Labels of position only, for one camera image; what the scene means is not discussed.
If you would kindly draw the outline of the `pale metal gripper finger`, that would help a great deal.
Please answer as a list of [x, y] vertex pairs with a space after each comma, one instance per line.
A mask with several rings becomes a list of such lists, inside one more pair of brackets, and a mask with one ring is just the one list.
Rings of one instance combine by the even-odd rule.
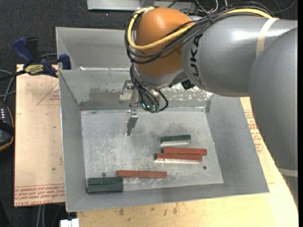
[[132, 129], [135, 128], [138, 120], [138, 114], [136, 110], [129, 110], [126, 112], [125, 118], [125, 136], [132, 134]]
[[119, 96], [119, 102], [130, 102], [133, 97], [133, 83], [131, 79], [126, 79], [122, 88], [121, 95]]

